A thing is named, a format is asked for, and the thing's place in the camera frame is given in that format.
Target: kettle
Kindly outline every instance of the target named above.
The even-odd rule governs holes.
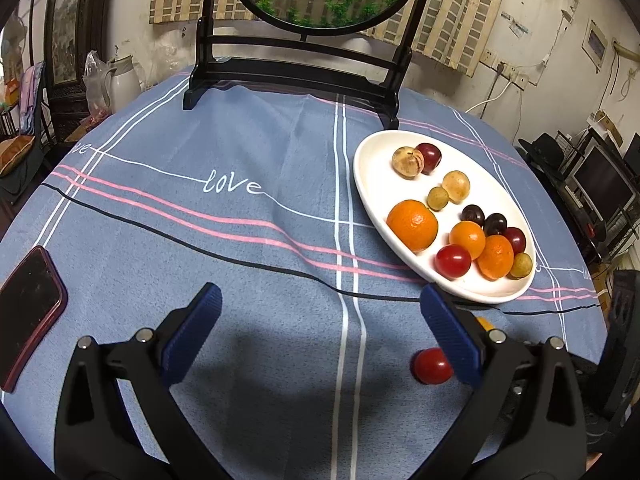
[[[112,59],[102,76],[102,95],[111,113],[122,110],[142,93],[132,56]]]

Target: computer monitor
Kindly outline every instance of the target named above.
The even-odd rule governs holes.
[[[572,177],[604,222],[608,223],[618,209],[626,210],[633,202],[632,187],[600,146],[591,149]]]
[[[634,135],[626,150],[625,162],[636,175],[640,175],[640,136],[638,134]]]

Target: metal screw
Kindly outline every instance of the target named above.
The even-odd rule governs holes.
[[[82,350],[86,350],[91,345],[91,338],[87,335],[83,335],[80,339],[78,339],[78,348]]]
[[[494,328],[493,330],[489,331],[489,339],[494,343],[500,344],[507,341],[507,335],[502,330]]]
[[[562,341],[562,339],[560,339],[558,336],[550,337],[549,344],[556,350],[561,350],[562,348],[564,348],[564,341]]]
[[[136,332],[136,340],[146,343],[154,336],[154,331],[150,328],[141,328]]]

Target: dark red grape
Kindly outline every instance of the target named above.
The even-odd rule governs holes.
[[[422,384],[442,384],[453,376],[453,368],[440,348],[418,352],[412,362],[412,372]]]
[[[469,204],[462,210],[460,215],[461,220],[469,220],[470,222],[478,224],[480,227],[484,225],[484,213],[480,209],[479,205]]]
[[[500,213],[492,213],[484,221],[484,234],[501,235],[507,228],[507,219]]]
[[[517,227],[507,227],[502,236],[507,238],[511,247],[513,247],[513,254],[523,253],[527,248],[527,239],[521,229]]]
[[[434,265],[445,278],[455,280],[464,276],[471,268],[471,255],[462,246],[447,245],[436,254]]]
[[[422,142],[415,147],[416,150],[419,150],[424,157],[424,169],[422,173],[428,175],[431,171],[435,170],[438,167],[438,164],[442,160],[442,153],[438,149],[437,146],[430,144],[428,142]]]

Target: oval white plate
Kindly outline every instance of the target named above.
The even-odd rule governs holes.
[[[401,146],[417,146],[421,142],[437,146],[442,152],[442,161],[430,175],[420,174],[407,180],[394,171],[391,156]],[[453,170],[463,171],[469,177],[471,192],[462,204],[450,202],[442,211],[435,213],[438,219],[436,240],[427,250],[414,254],[386,225],[386,216],[402,200],[425,202],[431,188],[439,186],[442,178]],[[362,203],[380,235],[409,267],[426,280],[436,282],[461,298],[490,304],[515,300],[531,285],[535,270],[521,280],[501,278],[491,282],[480,274],[475,263],[468,273],[457,280],[448,280],[433,267],[434,256],[449,243],[449,231],[460,221],[460,213],[464,207],[477,204],[485,216],[502,213],[508,225],[522,229],[527,238],[525,252],[531,256],[533,268],[536,268],[533,238],[520,209],[498,181],[464,153],[440,140],[421,134],[385,130],[370,135],[360,143],[353,159],[353,176]]]

